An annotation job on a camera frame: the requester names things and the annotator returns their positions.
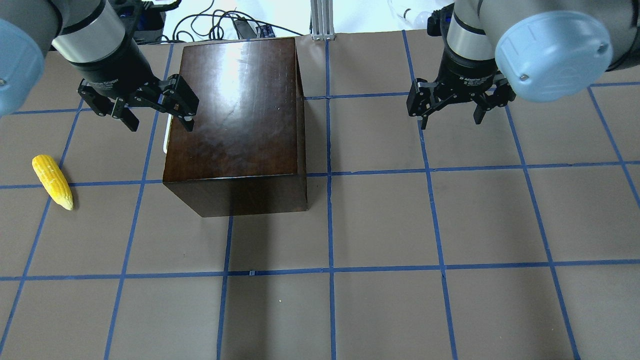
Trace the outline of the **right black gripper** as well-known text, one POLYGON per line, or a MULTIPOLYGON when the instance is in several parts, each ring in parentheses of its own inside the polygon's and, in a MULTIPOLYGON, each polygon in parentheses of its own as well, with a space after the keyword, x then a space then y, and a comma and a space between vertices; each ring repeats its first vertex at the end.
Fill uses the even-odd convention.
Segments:
POLYGON ((407 114, 421 118, 425 130, 431 114, 452 104, 473 101, 473 120, 480 125, 487 112, 503 108, 517 94, 494 59, 473 60, 444 48, 435 82, 414 79, 407 96, 407 114))

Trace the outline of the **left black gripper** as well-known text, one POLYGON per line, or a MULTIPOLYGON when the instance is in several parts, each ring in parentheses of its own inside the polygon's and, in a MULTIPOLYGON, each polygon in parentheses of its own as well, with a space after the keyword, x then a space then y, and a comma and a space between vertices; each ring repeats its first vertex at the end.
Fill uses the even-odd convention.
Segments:
POLYGON ((77 70, 83 77, 77 92, 98 116, 112 117, 137 132, 140 121, 126 103, 153 107, 161 95, 162 111, 176 117, 186 132, 194 130, 198 96, 180 74, 156 77, 134 39, 123 39, 103 59, 78 63, 77 70))

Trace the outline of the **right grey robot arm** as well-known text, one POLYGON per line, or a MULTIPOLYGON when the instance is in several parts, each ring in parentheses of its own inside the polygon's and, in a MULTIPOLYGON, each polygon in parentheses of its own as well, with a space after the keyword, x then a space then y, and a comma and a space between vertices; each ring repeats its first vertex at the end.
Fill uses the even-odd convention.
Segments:
POLYGON ((443 54, 435 80, 414 79, 407 96, 422 129, 450 105, 474 103, 480 125, 516 98, 557 101, 639 64, 637 0, 455 0, 426 30, 443 54))

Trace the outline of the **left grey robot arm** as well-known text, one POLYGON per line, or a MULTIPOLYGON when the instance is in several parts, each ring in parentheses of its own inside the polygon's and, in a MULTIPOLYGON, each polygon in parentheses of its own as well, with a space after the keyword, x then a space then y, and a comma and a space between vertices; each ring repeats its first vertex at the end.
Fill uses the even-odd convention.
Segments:
POLYGON ((3 0, 0 7, 1 114, 25 104, 45 69, 50 48, 81 75, 77 92, 100 117, 135 132, 132 109, 149 108, 194 130, 199 98, 174 74, 156 77, 119 14, 107 0, 3 0))

